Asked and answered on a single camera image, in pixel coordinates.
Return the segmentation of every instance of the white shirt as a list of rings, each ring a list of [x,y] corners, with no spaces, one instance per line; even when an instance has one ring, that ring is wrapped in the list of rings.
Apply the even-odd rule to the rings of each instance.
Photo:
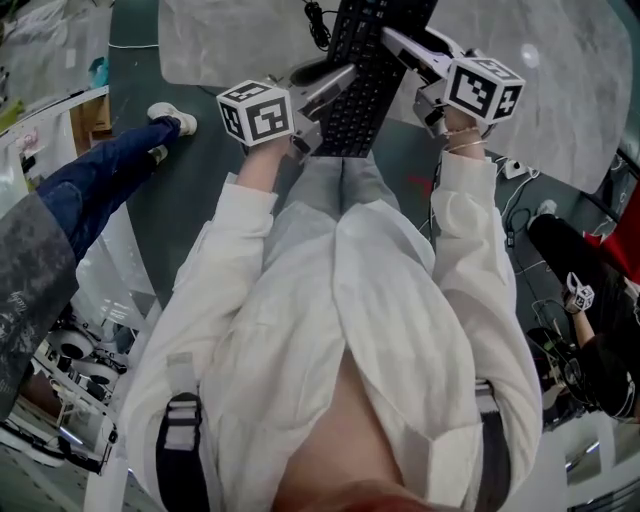
[[[533,465],[542,406],[515,315],[495,172],[443,155],[437,255],[382,201],[339,222],[294,203],[265,249],[276,196],[225,185],[121,415],[140,483],[157,496],[147,425],[171,398],[167,356],[191,352],[224,506],[269,510],[289,457],[331,403],[349,348],[405,485],[433,503],[473,506],[482,454],[475,380],[489,380],[513,492]]]

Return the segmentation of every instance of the black keyboard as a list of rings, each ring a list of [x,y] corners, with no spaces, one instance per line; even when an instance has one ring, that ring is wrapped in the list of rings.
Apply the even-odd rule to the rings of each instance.
[[[406,68],[382,43],[383,27],[414,37],[424,32],[437,0],[342,0],[327,59],[353,63],[358,77],[321,120],[316,156],[366,157]]]

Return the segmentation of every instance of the shoe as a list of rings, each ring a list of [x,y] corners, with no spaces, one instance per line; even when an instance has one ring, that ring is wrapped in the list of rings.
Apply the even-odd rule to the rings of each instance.
[[[149,119],[158,119],[163,116],[175,117],[180,121],[180,136],[193,135],[198,129],[198,121],[191,114],[185,114],[180,112],[171,103],[154,103],[147,110],[147,116]]]
[[[169,150],[165,146],[158,146],[157,148],[150,149],[148,153],[155,159],[156,165],[158,165],[167,158]]]
[[[531,224],[533,224],[533,221],[540,217],[540,215],[555,215],[557,209],[558,203],[556,203],[553,199],[545,199],[540,203],[540,206],[538,206],[536,214],[529,219],[529,222],[527,223],[527,229],[531,228]]]

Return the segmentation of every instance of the table top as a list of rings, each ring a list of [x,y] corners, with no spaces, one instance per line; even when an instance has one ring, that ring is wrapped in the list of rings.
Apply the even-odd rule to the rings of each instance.
[[[330,10],[339,1],[320,3]],[[322,55],[303,8],[302,2],[280,0],[161,0],[162,74],[172,83],[223,87],[279,76]],[[333,18],[325,15],[329,28]],[[514,118],[498,125],[489,149],[585,192],[598,188],[618,147],[631,94],[629,37],[607,3],[443,0],[429,25],[527,80]],[[419,85],[407,73],[391,118],[418,124],[412,106]]]

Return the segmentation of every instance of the floor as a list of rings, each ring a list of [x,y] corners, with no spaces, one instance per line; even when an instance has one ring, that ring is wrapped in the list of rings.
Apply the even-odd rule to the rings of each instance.
[[[149,45],[157,42],[157,4],[155,0],[116,2],[111,24],[111,43],[119,46]],[[217,198],[228,172],[237,172],[243,157],[240,147],[223,129],[218,114],[216,90],[169,84],[160,75],[157,49],[115,49],[110,54],[112,121],[115,133],[139,126],[145,121],[147,107],[156,101],[170,101],[179,109],[194,114],[199,123],[195,137],[181,139],[172,147],[168,159],[158,174],[145,184],[129,201],[128,209],[145,261],[147,272],[160,302],[165,305],[170,296],[178,267],[184,261],[202,224],[213,216]],[[423,130],[388,120],[376,141],[374,154],[389,187],[396,193],[403,213],[414,225],[427,219],[427,204],[431,180],[438,161],[440,147]],[[292,166],[283,170],[279,186],[286,189],[296,173]],[[613,173],[614,207],[624,206],[635,186],[635,180],[622,171]],[[509,197],[524,177],[507,180],[498,178],[496,204],[502,211]],[[605,216],[580,193],[552,178],[541,175],[529,183],[522,193],[517,209],[534,212],[544,199],[553,199],[557,214],[576,229],[608,232],[613,224],[605,224]],[[525,214],[514,219],[519,227]],[[537,326],[532,304],[536,300],[559,298],[561,285],[530,244],[526,231],[516,235],[514,249],[509,250],[517,276],[517,315],[526,332]],[[543,321],[557,318],[561,327],[564,314],[550,305],[542,312]],[[543,475],[531,484],[529,493],[544,488],[544,478],[562,478],[564,471],[549,473],[547,460],[553,459],[557,441],[547,442],[539,473]],[[524,510],[516,500],[512,510]]]

